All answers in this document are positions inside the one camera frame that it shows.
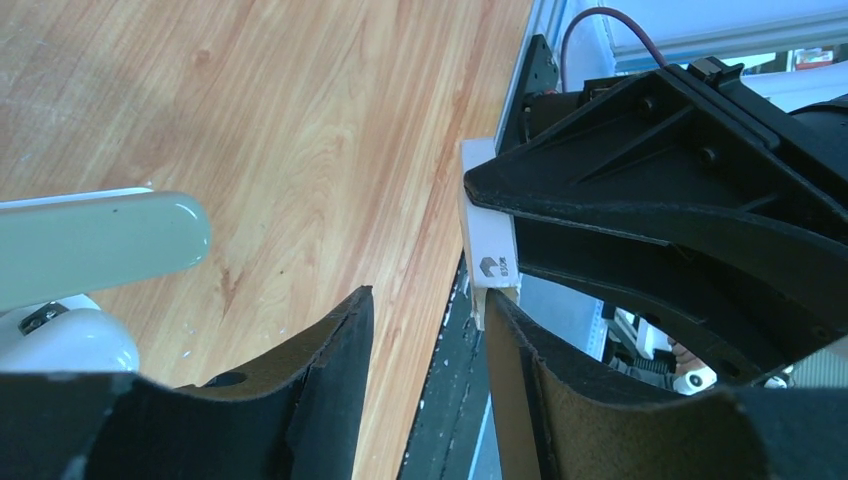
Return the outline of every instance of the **screw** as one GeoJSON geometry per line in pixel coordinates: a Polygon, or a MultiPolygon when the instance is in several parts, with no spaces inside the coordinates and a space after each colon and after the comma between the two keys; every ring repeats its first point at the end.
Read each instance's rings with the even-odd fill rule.
{"type": "Polygon", "coordinates": [[[636,111],[642,118],[648,118],[657,109],[657,102],[653,97],[642,97],[636,104],[636,111]]]}
{"type": "Polygon", "coordinates": [[[718,165],[718,154],[712,148],[704,147],[698,150],[698,161],[704,167],[715,167],[718,165]]]}

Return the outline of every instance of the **cable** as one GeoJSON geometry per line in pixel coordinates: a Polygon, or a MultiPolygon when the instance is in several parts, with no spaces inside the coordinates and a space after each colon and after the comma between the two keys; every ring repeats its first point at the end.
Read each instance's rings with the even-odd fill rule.
{"type": "Polygon", "coordinates": [[[625,15],[623,12],[616,10],[614,8],[609,8],[609,7],[588,8],[588,9],[583,10],[582,12],[578,13],[577,16],[574,17],[573,20],[571,20],[571,23],[568,24],[568,28],[565,29],[565,35],[562,36],[562,47],[560,48],[560,52],[559,52],[559,75],[560,75],[560,80],[562,81],[562,91],[563,91],[563,93],[565,93],[565,91],[566,91],[565,90],[565,51],[566,51],[566,48],[568,46],[568,37],[571,36],[571,32],[574,31],[574,27],[577,26],[577,24],[580,22],[580,20],[583,20],[584,18],[586,18],[590,15],[607,15],[607,16],[613,17],[615,19],[618,19],[619,21],[621,21],[621,23],[627,25],[627,28],[629,28],[633,33],[636,34],[637,37],[639,37],[639,40],[642,42],[643,45],[645,45],[645,48],[648,49],[648,53],[650,53],[651,56],[654,57],[654,60],[656,60],[657,63],[661,67],[668,65],[668,60],[666,60],[665,57],[663,56],[663,54],[660,53],[659,49],[657,49],[657,46],[654,45],[654,42],[651,40],[651,38],[648,36],[648,34],[645,33],[644,30],[642,30],[642,27],[640,27],[639,24],[636,23],[635,20],[633,20],[632,18],[625,15]]]}

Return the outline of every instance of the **wood surface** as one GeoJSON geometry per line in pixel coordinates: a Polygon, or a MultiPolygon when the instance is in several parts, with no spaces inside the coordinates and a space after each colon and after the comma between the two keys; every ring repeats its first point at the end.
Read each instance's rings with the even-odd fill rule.
{"type": "Polygon", "coordinates": [[[4,0],[0,199],[205,206],[203,264],[93,294],[172,386],[374,285],[355,477],[393,478],[461,249],[458,144],[494,134],[530,4],[4,0]]]}

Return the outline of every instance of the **purple cable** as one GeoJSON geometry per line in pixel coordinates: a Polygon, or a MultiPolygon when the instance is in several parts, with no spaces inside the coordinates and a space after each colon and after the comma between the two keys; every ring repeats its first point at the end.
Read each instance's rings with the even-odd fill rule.
{"type": "Polygon", "coordinates": [[[586,18],[590,15],[598,15],[598,14],[607,15],[607,16],[616,18],[619,21],[621,21],[621,23],[627,25],[627,28],[629,28],[633,33],[636,34],[637,37],[639,37],[639,40],[642,42],[643,45],[645,45],[645,48],[648,49],[648,53],[650,53],[651,56],[654,57],[654,60],[656,60],[657,63],[661,67],[668,65],[668,60],[666,60],[665,57],[663,56],[663,54],[660,53],[660,51],[657,49],[657,46],[654,45],[654,42],[651,41],[650,37],[648,37],[648,34],[645,33],[644,30],[642,30],[642,27],[640,27],[639,24],[636,23],[635,20],[633,20],[632,18],[628,17],[627,15],[622,13],[621,11],[616,10],[614,8],[609,8],[609,7],[588,8],[588,9],[583,10],[582,12],[578,13],[577,16],[574,17],[574,19],[571,21],[571,23],[568,24],[568,28],[565,29],[565,35],[563,35],[563,37],[562,37],[562,47],[560,47],[560,52],[559,52],[559,75],[560,75],[560,80],[562,81],[562,91],[563,92],[566,91],[565,90],[565,50],[566,50],[566,47],[568,46],[568,37],[571,36],[571,32],[574,31],[574,27],[577,26],[577,24],[580,22],[580,20],[583,20],[584,18],[586,18]]]}

